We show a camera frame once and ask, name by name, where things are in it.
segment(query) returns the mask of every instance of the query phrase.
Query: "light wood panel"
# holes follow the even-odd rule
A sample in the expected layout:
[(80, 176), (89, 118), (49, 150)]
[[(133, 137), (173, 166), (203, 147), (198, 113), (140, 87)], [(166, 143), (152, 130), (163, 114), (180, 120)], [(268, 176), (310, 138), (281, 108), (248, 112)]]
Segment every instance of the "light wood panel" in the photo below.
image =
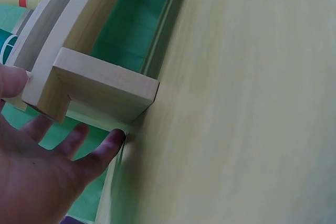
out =
[[(64, 92), (58, 91), (58, 79), (51, 73), (53, 63), (64, 45), (81, 52), (90, 51), (105, 19), (117, 0), (70, 0), (50, 32), (32, 69), (32, 78), (23, 92), (23, 100), (57, 120), (69, 105)], [(62, 105), (58, 108), (51, 99)]]
[(42, 0), (28, 19), (18, 29), (19, 37), (6, 65), (17, 66), (31, 71), (50, 31), (70, 0)]
[(335, 3), (185, 0), (121, 165), (124, 223), (335, 223)]

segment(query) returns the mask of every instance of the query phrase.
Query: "green surface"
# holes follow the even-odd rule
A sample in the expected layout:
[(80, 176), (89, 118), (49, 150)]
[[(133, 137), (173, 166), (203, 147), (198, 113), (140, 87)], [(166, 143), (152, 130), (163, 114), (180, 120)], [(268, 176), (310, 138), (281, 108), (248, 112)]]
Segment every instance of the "green surface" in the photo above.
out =
[(166, 0), (119, 0), (91, 55), (139, 72)]
[[(94, 57), (115, 65), (139, 71), (149, 49), (165, 0), (119, 0), (92, 51)], [(0, 5), (0, 28), (11, 31), (24, 9)], [(33, 109), (19, 111), (6, 105), (3, 114), (11, 125), (21, 127), (37, 115)], [(66, 118), (55, 124), (41, 145), (55, 147), (78, 122)], [(75, 158), (88, 154), (107, 135), (106, 131), (90, 127), (90, 134)], [(94, 221), (106, 174), (92, 182), (75, 202), (69, 214)]]

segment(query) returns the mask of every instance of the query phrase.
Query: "wooden frame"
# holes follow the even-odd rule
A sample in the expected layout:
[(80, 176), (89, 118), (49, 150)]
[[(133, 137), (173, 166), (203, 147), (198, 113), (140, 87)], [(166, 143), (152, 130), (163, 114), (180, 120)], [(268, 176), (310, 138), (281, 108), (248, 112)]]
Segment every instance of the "wooden frame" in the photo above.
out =
[[(7, 65), (25, 68), (30, 78), (22, 97), (8, 102), (23, 110), (29, 104), (57, 121), (67, 115), (105, 130), (118, 127), (128, 131), (153, 103), (159, 82), (87, 55), (117, 0), (57, 1), (43, 0), (34, 12), (26, 12), (14, 29), (19, 40)], [(181, 0), (178, 5), (168, 1), (161, 24), (170, 20), (170, 31), (160, 25), (156, 38), (169, 39), (180, 5)], [(53, 9), (58, 11), (47, 19)], [(34, 48), (33, 38), (40, 39)], [(155, 57), (157, 43), (152, 48), (151, 57)], [(116, 160), (121, 159), (120, 154), (109, 166), (95, 223), (110, 221), (110, 185)]]

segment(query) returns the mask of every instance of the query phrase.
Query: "wooden block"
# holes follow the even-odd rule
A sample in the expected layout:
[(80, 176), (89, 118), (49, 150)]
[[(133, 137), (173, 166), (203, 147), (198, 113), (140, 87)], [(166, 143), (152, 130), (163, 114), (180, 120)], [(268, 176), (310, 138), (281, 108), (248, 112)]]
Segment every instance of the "wooden block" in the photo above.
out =
[[(26, 103), (44, 113), (51, 112), (50, 107), (55, 107), (55, 105), (45, 102), (49, 100), (49, 92), (54, 92), (50, 89), (52, 83), (55, 82), (51, 69), (61, 47), (68, 45), (71, 49), (89, 52), (116, 1), (70, 0), (34, 64), (33, 78), (28, 82), (22, 95)], [(65, 106), (66, 98), (61, 100), (64, 101), (62, 104)], [(63, 109), (60, 111), (55, 110), (50, 116), (56, 120), (62, 120), (64, 111)]]
[(69, 0), (42, 0), (34, 12), (27, 13), (27, 17), (21, 21), (24, 28), (19, 33), (6, 65), (32, 70), (50, 31), (68, 2)]
[(157, 80), (67, 48), (59, 52), (54, 70), (72, 101), (122, 123), (131, 123), (153, 103), (159, 85)]
[(106, 223), (334, 223), (335, 20), (335, 0), (184, 0)]

